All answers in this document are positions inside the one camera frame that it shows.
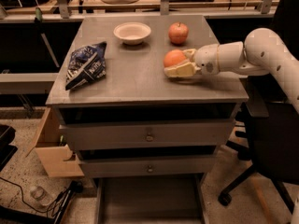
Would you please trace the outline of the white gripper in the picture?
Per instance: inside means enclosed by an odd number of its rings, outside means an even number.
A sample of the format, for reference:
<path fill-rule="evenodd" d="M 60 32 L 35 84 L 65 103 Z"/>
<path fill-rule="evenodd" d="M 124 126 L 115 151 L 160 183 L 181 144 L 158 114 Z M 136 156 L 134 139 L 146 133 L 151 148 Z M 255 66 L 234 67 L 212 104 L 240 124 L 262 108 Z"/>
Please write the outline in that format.
<path fill-rule="evenodd" d="M 205 45 L 200 49 L 185 49 L 184 55 L 195 63 L 186 62 L 166 67 L 168 77 L 193 77 L 197 72 L 204 76 L 217 75 L 220 72 L 218 62 L 218 44 Z"/>

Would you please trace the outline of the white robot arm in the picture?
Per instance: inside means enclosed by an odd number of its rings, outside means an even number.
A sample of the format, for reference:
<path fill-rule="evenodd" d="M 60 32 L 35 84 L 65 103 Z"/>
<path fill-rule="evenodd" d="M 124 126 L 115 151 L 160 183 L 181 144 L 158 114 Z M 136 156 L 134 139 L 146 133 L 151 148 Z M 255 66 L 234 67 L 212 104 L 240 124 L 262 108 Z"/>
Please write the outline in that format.
<path fill-rule="evenodd" d="M 247 147 L 229 142 L 251 166 L 220 194 L 227 205 L 230 192 L 254 174 L 269 178 L 298 224 L 298 202 L 286 184 L 299 183 L 299 61 L 277 33 L 268 28 L 251 31 L 243 42 L 205 45 L 200 49 L 175 49 L 164 57 L 164 73 L 170 78 L 244 75 L 249 99 L 241 106 Z"/>

